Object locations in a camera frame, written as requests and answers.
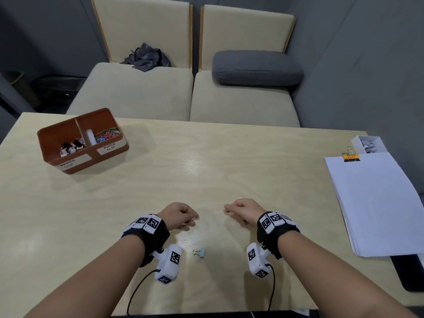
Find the beige chair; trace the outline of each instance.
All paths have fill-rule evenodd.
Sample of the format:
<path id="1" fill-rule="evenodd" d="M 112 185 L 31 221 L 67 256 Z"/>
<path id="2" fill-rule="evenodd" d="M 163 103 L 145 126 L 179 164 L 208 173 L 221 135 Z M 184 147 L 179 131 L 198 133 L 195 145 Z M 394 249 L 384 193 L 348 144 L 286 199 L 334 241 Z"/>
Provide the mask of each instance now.
<path id="1" fill-rule="evenodd" d="M 211 71 L 218 51 L 284 51 L 294 23 L 289 14 L 205 5 L 190 121 L 300 127 L 287 90 L 223 86 Z"/>
<path id="2" fill-rule="evenodd" d="M 193 8 L 167 0 L 92 0 L 109 56 L 98 63 L 67 114 L 102 107 L 115 117 L 189 120 L 193 89 Z M 160 48 L 173 68 L 148 72 L 119 64 L 146 42 Z"/>

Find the gray cloth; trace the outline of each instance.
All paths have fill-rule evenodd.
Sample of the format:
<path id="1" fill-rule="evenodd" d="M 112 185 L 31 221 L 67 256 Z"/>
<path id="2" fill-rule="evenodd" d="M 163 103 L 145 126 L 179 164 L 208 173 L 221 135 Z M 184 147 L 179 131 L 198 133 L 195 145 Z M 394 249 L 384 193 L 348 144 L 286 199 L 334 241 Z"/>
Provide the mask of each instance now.
<path id="1" fill-rule="evenodd" d="M 303 71 L 277 51 L 227 50 L 215 54 L 212 76 L 222 85 L 285 87 L 299 84 Z"/>
<path id="2" fill-rule="evenodd" d="M 149 71 L 155 67 L 172 67 L 171 61 L 160 49 L 154 49 L 146 43 L 143 43 L 140 48 L 135 49 L 135 51 L 121 63 L 134 65 L 133 68 L 143 72 Z"/>

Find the chair backrest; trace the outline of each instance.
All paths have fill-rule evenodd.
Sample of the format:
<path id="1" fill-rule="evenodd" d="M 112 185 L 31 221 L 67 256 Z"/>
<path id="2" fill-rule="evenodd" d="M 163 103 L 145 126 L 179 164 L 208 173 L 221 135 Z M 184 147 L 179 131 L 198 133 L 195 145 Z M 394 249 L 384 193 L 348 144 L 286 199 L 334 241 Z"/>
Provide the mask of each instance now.
<path id="1" fill-rule="evenodd" d="M 295 18 L 291 14 L 205 5 L 201 10 L 200 69 L 211 70 L 223 50 L 284 51 Z"/>
<path id="2" fill-rule="evenodd" d="M 193 8 L 168 0 L 92 0 L 111 62 L 122 62 L 146 42 L 173 67 L 191 68 Z"/>

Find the wooden table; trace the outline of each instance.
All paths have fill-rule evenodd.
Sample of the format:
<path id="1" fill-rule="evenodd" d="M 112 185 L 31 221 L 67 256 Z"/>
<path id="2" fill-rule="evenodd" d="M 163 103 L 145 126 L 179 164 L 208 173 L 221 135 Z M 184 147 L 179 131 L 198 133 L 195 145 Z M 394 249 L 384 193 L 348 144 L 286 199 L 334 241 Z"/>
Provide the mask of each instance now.
<path id="1" fill-rule="evenodd" d="M 136 217 L 183 201 L 200 215 L 168 243 L 185 249 L 177 280 L 148 278 L 131 314 L 265 310 L 272 278 L 248 270 L 255 232 L 223 212 L 252 197 L 293 218 L 302 233 L 359 269 L 404 305 L 389 258 L 353 254 L 324 157 L 338 156 L 360 131 L 120 119 L 130 150 L 72 176 L 42 160 L 36 132 L 70 116 L 24 113 L 0 146 L 0 316 L 21 317 L 106 250 Z M 206 248 L 206 256 L 192 250 Z M 272 264 L 273 310 L 316 306 L 284 261 Z M 114 315 L 156 261 L 138 270 Z"/>

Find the trash bin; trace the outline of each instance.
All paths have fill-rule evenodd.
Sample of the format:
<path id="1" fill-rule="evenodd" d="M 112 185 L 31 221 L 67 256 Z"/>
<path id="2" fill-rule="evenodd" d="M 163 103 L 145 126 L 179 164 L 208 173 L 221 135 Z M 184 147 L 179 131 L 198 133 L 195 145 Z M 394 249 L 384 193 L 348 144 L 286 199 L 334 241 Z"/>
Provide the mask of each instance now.
<path id="1" fill-rule="evenodd" d="M 40 106 L 41 101 L 35 95 L 29 83 L 26 81 L 25 73 L 18 71 L 6 71 L 1 75 L 16 89 L 16 91 L 33 107 Z"/>

